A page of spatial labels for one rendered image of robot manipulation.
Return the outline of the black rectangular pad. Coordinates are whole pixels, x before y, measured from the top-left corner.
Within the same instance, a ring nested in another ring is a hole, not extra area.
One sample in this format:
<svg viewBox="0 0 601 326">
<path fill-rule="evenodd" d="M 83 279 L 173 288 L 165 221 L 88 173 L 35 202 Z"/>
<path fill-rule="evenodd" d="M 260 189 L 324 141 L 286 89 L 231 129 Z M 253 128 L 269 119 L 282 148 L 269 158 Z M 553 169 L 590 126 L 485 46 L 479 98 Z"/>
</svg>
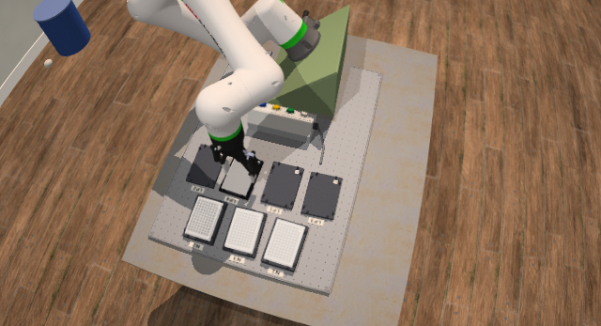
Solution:
<svg viewBox="0 0 601 326">
<path fill-rule="evenodd" d="M 234 159 L 235 159 L 235 158 L 233 158 L 232 162 L 234 161 Z M 257 159 L 257 160 L 258 160 L 258 159 Z M 260 160 L 258 160 L 258 161 L 260 161 Z M 231 164 L 232 164 L 232 162 L 231 162 Z M 260 165 L 259 172 L 260 172 L 260 170 L 261 170 L 261 168 L 262 168 L 262 165 L 263 165 L 263 163 L 264 163 L 263 161 L 260 161 L 260 164 L 259 164 L 259 165 Z M 230 167 L 231 167 L 231 164 L 230 164 Z M 246 195 L 246 196 L 243 196 L 243 194 L 235 194 L 235 193 L 232 193 L 232 192 L 229 192 L 229 191 L 227 191 L 226 189 L 222 189 L 223 183 L 221 183 L 221 186 L 220 186 L 219 192 L 222 192 L 222 193 L 225 193 L 225 194 L 230 194 L 230 195 L 233 195 L 233 196 L 235 196 L 235 197 L 238 197 L 238 198 L 241 198 L 241 199 L 244 199 L 244 200 L 248 200 L 248 199 L 249 199 L 249 197 L 250 197 L 250 194 L 251 194 L 251 192 L 252 192 L 252 190 L 253 190 L 254 184 L 255 184 L 255 182 L 256 182 L 256 180 L 257 180 L 257 177 L 258 177 L 258 175 L 259 175 L 259 172 L 258 172 L 258 174 L 256 175 L 256 179 L 255 179 L 254 183 L 252 183 L 252 184 L 251 184 L 251 186 L 250 186 L 250 188 L 249 188 L 249 191 L 247 192 L 247 195 Z M 224 178 L 223 178 L 223 182 L 224 182 L 225 178 L 226 178 L 226 175 L 225 175 L 225 176 L 224 176 Z"/>
</svg>

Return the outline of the white button panel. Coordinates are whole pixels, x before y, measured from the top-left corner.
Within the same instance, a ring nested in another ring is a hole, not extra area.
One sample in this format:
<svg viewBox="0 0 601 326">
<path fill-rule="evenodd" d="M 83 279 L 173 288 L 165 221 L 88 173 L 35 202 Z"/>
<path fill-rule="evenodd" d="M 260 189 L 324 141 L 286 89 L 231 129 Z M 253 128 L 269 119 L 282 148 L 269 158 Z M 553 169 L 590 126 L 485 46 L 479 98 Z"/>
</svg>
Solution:
<svg viewBox="0 0 601 326">
<path fill-rule="evenodd" d="M 316 122 L 316 114 L 286 108 L 279 105 L 263 103 L 248 113 L 247 124 L 251 130 L 266 132 L 286 138 L 310 143 L 314 130 L 318 130 L 324 154 L 324 141 Z"/>
</svg>

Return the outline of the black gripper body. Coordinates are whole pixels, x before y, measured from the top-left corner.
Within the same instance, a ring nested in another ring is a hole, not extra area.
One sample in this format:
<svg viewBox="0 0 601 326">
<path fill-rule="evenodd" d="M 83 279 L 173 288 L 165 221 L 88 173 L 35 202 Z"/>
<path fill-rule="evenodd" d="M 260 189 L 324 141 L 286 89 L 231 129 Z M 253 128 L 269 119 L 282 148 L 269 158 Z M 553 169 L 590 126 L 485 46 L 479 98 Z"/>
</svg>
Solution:
<svg viewBox="0 0 601 326">
<path fill-rule="evenodd" d="M 225 155 L 225 156 L 232 157 L 233 155 L 237 154 L 237 156 L 240 158 L 240 157 L 242 157 L 242 156 L 245 155 L 245 153 L 243 152 L 243 150 L 246 150 L 246 148 L 243 146 L 243 142 L 242 142 L 242 144 L 239 147 L 237 147 L 236 149 L 234 149 L 234 150 L 231 150 L 231 151 L 221 151 L 221 150 L 219 150 L 219 151 L 223 155 Z"/>
</svg>

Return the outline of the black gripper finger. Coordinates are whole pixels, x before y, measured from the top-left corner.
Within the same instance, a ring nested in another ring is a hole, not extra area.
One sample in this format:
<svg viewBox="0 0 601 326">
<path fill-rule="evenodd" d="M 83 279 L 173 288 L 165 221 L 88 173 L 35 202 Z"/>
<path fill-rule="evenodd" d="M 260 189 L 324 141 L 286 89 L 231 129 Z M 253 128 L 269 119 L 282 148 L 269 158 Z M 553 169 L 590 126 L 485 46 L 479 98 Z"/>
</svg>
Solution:
<svg viewBox="0 0 601 326">
<path fill-rule="evenodd" d="M 221 164 L 221 165 L 222 165 L 222 167 L 223 167 L 223 170 L 224 170 L 225 174 L 227 175 L 227 174 L 228 174 L 228 171 L 229 171 L 229 169 L 230 169 L 230 164 L 229 164 L 228 160 L 226 159 L 226 157 L 227 157 L 227 156 L 223 155 L 223 156 L 221 157 L 221 152 L 220 152 L 220 151 L 219 151 L 219 150 L 218 150 L 218 149 L 217 149 L 215 146 L 213 146 L 213 145 L 212 145 L 212 143 L 211 143 L 211 145 L 210 145 L 210 148 L 212 149 L 212 153 L 213 153 L 214 161 L 215 161 L 216 163 L 217 163 L 217 162 L 220 162 L 220 164 Z M 219 158 L 218 158 L 218 157 L 219 157 Z"/>
<path fill-rule="evenodd" d="M 249 152 L 243 150 L 243 152 L 245 153 L 245 155 L 241 158 L 239 158 L 237 154 L 233 155 L 232 157 L 235 158 L 238 163 L 241 163 L 246 168 L 246 170 L 249 172 L 248 175 L 250 176 L 251 182 L 254 183 L 256 175 L 259 172 L 260 165 L 258 163 L 257 158 L 255 157 L 255 151 L 252 150 L 252 152 Z"/>
</svg>

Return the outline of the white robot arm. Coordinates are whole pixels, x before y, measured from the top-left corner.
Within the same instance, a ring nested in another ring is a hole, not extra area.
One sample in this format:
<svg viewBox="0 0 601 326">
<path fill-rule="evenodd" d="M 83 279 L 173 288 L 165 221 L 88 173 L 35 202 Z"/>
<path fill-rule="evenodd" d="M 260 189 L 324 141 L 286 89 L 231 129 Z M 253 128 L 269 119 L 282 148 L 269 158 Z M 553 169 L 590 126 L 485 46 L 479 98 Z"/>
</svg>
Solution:
<svg viewBox="0 0 601 326">
<path fill-rule="evenodd" d="M 299 17 L 282 0 L 258 0 L 241 18 L 229 0 L 127 0 L 127 8 L 136 21 L 200 41 L 226 58 L 234 73 L 204 88 L 195 103 L 213 146 L 221 151 L 242 144 L 240 118 L 284 86 L 282 69 L 262 45 L 272 40 L 298 62 L 320 41 L 319 20 L 308 10 Z"/>
</svg>

